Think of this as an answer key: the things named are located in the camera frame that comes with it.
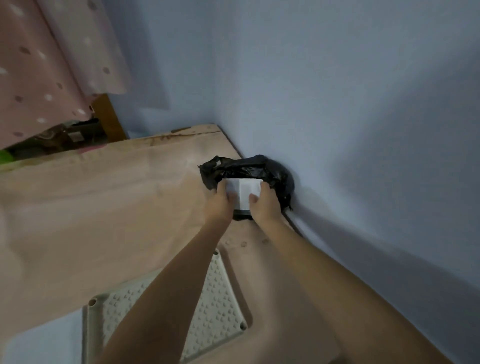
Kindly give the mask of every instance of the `trash bag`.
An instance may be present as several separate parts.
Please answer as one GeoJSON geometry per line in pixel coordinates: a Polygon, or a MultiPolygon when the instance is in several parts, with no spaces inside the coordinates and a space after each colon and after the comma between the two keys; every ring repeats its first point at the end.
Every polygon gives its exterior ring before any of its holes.
{"type": "MultiPolygon", "coordinates": [[[[291,209],[291,194],[295,188],[292,174],[280,163],[261,154],[244,159],[216,156],[198,168],[202,181],[209,190],[216,188],[224,178],[257,178],[268,182],[270,188],[275,190],[282,210],[286,207],[291,209]]],[[[233,219],[251,220],[252,217],[241,210],[235,210],[233,219]]]]}

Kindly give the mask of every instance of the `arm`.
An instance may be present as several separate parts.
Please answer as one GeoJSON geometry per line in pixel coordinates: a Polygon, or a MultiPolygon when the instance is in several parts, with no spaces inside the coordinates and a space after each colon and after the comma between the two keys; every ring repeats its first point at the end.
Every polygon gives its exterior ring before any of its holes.
{"type": "Polygon", "coordinates": [[[250,195],[253,219],[323,314],[347,358],[363,363],[450,363],[389,303],[282,222],[274,190],[250,195]]]}
{"type": "Polygon", "coordinates": [[[227,230],[236,196],[225,181],[205,207],[198,234],[158,274],[108,341],[96,364],[177,364],[212,254],[227,230]]]}

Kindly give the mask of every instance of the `pink curtain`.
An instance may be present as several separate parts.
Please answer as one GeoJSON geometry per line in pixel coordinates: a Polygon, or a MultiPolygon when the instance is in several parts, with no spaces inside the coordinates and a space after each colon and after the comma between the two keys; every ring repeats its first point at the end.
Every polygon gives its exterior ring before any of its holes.
{"type": "Polygon", "coordinates": [[[124,93],[128,71],[100,0],[0,0],[0,149],[124,93]]]}

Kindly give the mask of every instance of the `blue wall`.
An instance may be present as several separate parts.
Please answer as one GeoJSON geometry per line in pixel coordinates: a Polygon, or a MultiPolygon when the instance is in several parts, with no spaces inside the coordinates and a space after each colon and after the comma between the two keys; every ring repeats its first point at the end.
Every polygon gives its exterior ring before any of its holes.
{"type": "Polygon", "coordinates": [[[480,3],[216,0],[217,122],[296,177],[294,221],[480,362],[480,3]]]}
{"type": "Polygon", "coordinates": [[[214,121],[211,0],[103,0],[133,78],[110,99],[130,137],[214,121]]]}

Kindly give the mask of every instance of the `forearm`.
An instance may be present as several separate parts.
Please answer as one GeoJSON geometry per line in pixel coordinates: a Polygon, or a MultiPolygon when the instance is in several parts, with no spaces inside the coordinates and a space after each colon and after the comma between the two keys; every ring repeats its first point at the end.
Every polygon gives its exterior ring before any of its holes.
{"type": "Polygon", "coordinates": [[[215,247],[228,227],[207,222],[119,324],[97,364],[178,363],[215,247]]]}
{"type": "Polygon", "coordinates": [[[262,229],[353,363],[449,363],[375,291],[282,221],[262,229]]]}

